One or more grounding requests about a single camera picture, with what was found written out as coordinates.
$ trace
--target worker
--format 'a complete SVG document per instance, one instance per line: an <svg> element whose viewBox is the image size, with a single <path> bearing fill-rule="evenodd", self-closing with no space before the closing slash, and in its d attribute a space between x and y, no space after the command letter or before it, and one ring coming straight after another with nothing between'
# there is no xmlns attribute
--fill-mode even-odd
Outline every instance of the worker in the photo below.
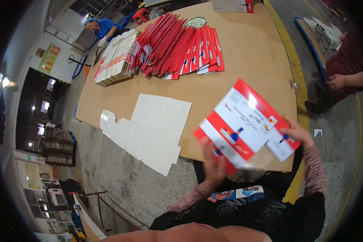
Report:
<svg viewBox="0 0 363 242"><path fill-rule="evenodd" d="M87 19L85 28L94 30L94 35L100 40L98 47L103 46L106 41L110 42L117 35L130 30L113 23L110 19L100 19L97 21L96 18Z"/></svg>
<svg viewBox="0 0 363 242"><path fill-rule="evenodd" d="M290 128L281 129L281 133L300 141L304 149L305 192L294 204L282 202L291 180L286 189L280 189L283 181L272 179L274 173L255 182L235 183L225 179L224 158L216 163L213 144L205 139L202 172L195 167L200 184L169 206L149 230L111 235L103 242L309 242L317 239L324 226L324 203L329 196L320 152L308 131L296 121L284 119Z"/></svg>
<svg viewBox="0 0 363 242"><path fill-rule="evenodd" d="M363 90L363 52L355 30L339 36L341 46L325 64L328 89L316 85L318 100L305 101L305 108L316 115L325 113L350 94Z"/></svg>

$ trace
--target striped sleeve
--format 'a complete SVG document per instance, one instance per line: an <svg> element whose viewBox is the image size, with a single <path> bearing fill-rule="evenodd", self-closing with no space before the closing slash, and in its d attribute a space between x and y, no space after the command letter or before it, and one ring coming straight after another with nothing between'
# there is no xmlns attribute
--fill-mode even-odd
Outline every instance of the striped sleeve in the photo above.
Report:
<svg viewBox="0 0 363 242"><path fill-rule="evenodd" d="M201 184L199 184L189 195L182 197L179 201L170 205L165 212L181 213L189 209L196 202L207 198L209 194L211 194L211 192L204 191Z"/></svg>
<svg viewBox="0 0 363 242"><path fill-rule="evenodd" d="M316 145L304 150L303 153L305 170L305 192L304 196L309 196L315 192L321 192L324 200L329 198L328 182L325 176L324 165L321 162L320 151Z"/></svg>

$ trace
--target blue shirt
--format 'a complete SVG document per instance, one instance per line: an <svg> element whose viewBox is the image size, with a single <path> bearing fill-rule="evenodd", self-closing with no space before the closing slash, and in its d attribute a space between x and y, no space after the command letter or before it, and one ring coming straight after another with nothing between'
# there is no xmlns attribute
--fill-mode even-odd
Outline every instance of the blue shirt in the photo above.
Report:
<svg viewBox="0 0 363 242"><path fill-rule="evenodd" d="M111 30L113 26L117 26L117 30L121 29L122 27L118 24L113 23L110 19L100 19L98 22L99 29L94 30L94 35L97 37L97 39L102 39L107 35L107 33Z"/></svg>

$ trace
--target cardboard tabletop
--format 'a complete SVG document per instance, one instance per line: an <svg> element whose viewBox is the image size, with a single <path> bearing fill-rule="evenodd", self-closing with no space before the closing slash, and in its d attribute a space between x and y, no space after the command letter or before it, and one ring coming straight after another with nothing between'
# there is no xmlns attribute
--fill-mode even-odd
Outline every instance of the cardboard tabletop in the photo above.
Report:
<svg viewBox="0 0 363 242"><path fill-rule="evenodd" d="M214 109L236 81L241 78L262 96L279 114L296 119L296 97L291 88L292 74L278 30L262 3L254 13L214 12L212 4L202 3L174 11L180 18L204 17L216 28L225 71L208 75L196 72L179 80L134 78L102 88L95 84L98 61L90 70L80 96L76 118L96 128L102 111L116 114L116 120L130 120L140 93L188 101L192 107L179 142L181 157L203 160L202 149L193 132ZM145 23L136 28L143 31ZM263 147L252 159L268 163L268 170L291 171L293 155L279 162Z"/></svg>

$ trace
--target red stool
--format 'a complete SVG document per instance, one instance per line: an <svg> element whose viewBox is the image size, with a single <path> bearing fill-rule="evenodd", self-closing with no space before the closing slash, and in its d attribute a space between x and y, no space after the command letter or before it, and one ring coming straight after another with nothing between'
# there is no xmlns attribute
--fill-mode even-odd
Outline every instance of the red stool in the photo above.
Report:
<svg viewBox="0 0 363 242"><path fill-rule="evenodd" d="M141 25L145 22L150 21L150 12L146 10L145 8L141 8L133 15L133 20L138 24Z"/></svg>

